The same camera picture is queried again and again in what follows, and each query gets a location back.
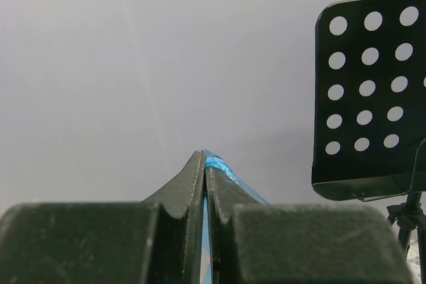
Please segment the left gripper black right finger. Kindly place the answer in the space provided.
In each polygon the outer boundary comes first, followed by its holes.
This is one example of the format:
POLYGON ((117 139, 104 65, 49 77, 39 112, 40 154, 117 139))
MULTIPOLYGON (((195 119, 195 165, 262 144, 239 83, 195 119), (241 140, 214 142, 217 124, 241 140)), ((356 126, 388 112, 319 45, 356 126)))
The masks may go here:
POLYGON ((389 224, 369 206, 262 204, 207 168, 213 283, 412 283, 389 224))

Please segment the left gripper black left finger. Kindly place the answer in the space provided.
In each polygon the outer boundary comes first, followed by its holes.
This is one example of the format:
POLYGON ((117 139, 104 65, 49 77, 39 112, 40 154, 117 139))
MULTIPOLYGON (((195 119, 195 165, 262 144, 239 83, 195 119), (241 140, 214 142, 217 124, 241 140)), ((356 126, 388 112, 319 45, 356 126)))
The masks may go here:
POLYGON ((141 202, 32 203, 1 218, 2 283, 197 283, 205 155, 141 202))

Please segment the blue trash bag roll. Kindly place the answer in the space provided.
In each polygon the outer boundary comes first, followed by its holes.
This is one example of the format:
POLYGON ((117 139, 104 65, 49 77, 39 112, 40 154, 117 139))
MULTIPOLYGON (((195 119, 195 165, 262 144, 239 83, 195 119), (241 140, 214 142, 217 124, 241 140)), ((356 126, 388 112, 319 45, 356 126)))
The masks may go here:
MULTIPOLYGON (((205 168, 216 168, 224 172, 226 175, 227 182, 233 182, 242 188, 247 194, 254 198, 257 202, 261 204, 268 205, 269 203, 255 190, 253 190, 244 180, 235 175, 234 171, 229 167, 229 165, 221 158, 219 155, 212 153, 209 150, 203 150, 206 156, 205 168)), ((209 213, 208 213, 208 197, 206 192, 204 192, 204 201, 203 201, 203 220, 202 220, 202 251, 200 258, 200 283, 207 284, 213 283, 212 280, 212 248, 210 245, 210 226, 209 226, 209 213)))

